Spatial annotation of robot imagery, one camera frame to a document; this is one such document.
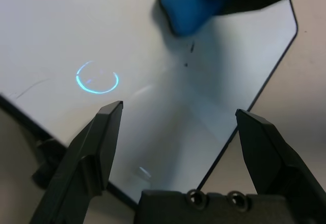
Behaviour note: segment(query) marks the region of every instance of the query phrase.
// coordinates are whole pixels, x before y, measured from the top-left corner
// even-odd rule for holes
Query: blue sponge
[[[217,14],[229,0],[159,0],[177,36],[195,33],[211,16]]]

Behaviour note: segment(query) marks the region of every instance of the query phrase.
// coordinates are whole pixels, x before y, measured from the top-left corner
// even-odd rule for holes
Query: black mark
[[[190,52],[191,52],[191,53],[194,51],[194,48],[195,48],[195,42],[193,42],[192,47],[191,47],[191,49],[190,49]]]
[[[44,79],[44,80],[40,80],[40,81],[34,83],[34,84],[31,85],[29,88],[27,88],[25,91],[23,91],[21,94],[19,94],[19,95],[16,97],[16,99],[18,99],[19,97],[21,97],[22,95],[24,95],[24,94],[25,94],[29,89],[35,87],[35,86],[38,85],[38,84],[41,84],[41,83],[47,81],[47,80],[50,80],[50,78],[48,78],[48,79]]]

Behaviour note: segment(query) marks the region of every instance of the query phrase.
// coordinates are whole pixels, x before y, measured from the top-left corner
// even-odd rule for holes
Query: white surface
[[[143,188],[199,185],[296,30],[286,0],[175,39],[154,2],[0,0],[0,92],[66,145],[123,100],[110,181],[135,201]],[[82,90],[88,61],[90,87],[110,89],[113,72],[118,86]]]

